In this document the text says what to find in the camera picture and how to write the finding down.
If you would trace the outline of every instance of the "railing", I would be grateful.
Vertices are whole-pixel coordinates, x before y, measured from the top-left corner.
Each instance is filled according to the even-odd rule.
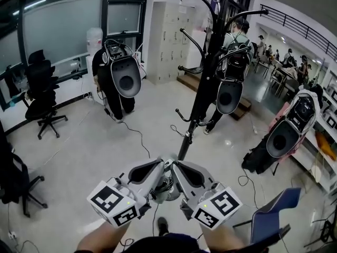
[[[273,9],[272,7],[261,4],[261,9],[267,9],[269,11],[268,15],[260,15],[261,17],[277,22],[282,26],[300,34],[301,36],[305,37],[305,39],[315,44],[328,56],[337,61],[337,47],[320,33],[310,28],[306,24],[296,20],[292,16],[284,14],[283,12]]]

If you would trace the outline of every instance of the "backpack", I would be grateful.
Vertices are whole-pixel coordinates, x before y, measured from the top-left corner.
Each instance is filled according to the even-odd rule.
[[[228,46],[227,53],[249,46],[250,40],[239,43],[232,34],[228,35],[232,38],[232,43]],[[246,51],[235,54],[224,60],[221,65],[221,71],[226,79],[243,82],[245,80],[246,66],[248,64],[250,64],[250,58]]]

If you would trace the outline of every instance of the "shoe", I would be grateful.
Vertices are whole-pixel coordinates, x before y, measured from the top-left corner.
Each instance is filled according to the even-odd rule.
[[[169,233],[169,225],[164,217],[159,217],[157,220],[157,227],[159,230],[159,236],[164,236]]]
[[[117,119],[115,116],[111,116],[111,118],[117,123],[117,124],[120,124],[120,123],[123,123],[124,122],[124,120],[123,120],[123,118],[122,119]]]

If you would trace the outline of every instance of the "window frame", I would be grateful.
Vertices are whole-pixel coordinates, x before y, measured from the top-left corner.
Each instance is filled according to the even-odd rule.
[[[1,0],[0,6],[4,5],[6,2],[10,0]],[[3,30],[0,32],[0,40],[11,33],[14,30],[17,30],[17,37],[18,37],[18,45],[19,45],[19,52],[20,52],[20,58],[21,63],[14,65],[11,67],[10,70],[7,72],[0,72],[0,81],[5,78],[8,74],[12,74],[17,69],[27,68],[28,67],[28,61],[27,61],[27,53],[25,49],[24,44],[24,28],[23,28],[23,14],[24,14],[24,7],[26,6],[27,0],[19,0],[19,14],[17,15],[17,22],[13,22],[8,29]],[[108,18],[108,5],[109,4],[120,4],[120,3],[137,3],[140,4],[140,15],[138,18],[138,29],[139,31],[137,33],[120,33],[120,34],[113,34],[108,35],[107,34],[107,18]],[[128,38],[128,37],[135,37],[136,38],[136,49],[139,48],[143,42],[143,32],[144,32],[144,22],[145,22],[145,10],[146,10],[146,0],[102,0],[101,3],[101,29],[103,30],[103,42],[108,38]],[[74,74],[67,74],[64,76],[61,76],[56,81],[57,83],[65,82],[69,79],[72,79],[77,76],[83,76],[87,74],[87,69],[81,70]],[[19,102],[22,100],[21,96],[18,96],[13,100],[14,103]],[[8,109],[10,107],[9,102],[5,102],[4,96],[2,91],[0,90],[0,106],[3,111]]]

